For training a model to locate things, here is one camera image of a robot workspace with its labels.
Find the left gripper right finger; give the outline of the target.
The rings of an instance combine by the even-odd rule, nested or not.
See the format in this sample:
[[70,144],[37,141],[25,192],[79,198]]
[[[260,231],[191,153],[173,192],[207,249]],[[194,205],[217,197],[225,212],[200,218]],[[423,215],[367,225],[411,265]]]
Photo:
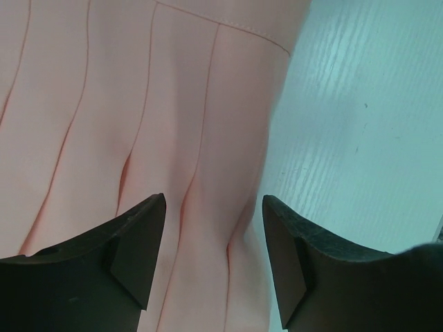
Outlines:
[[262,213],[283,329],[442,330],[442,244],[395,255],[366,248],[271,195]]

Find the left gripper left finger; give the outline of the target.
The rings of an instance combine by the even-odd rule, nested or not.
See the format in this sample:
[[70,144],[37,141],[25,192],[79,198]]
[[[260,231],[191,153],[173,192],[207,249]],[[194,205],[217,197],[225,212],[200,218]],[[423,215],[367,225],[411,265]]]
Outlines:
[[1,260],[1,330],[135,331],[165,223],[155,194],[72,239]]

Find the salmon orange skirt pile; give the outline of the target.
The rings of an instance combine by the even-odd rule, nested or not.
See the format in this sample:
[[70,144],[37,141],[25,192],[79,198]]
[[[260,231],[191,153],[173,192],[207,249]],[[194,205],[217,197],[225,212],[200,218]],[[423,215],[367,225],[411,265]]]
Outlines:
[[2,1],[1,256],[157,192],[140,331],[268,331],[251,224],[308,1]]

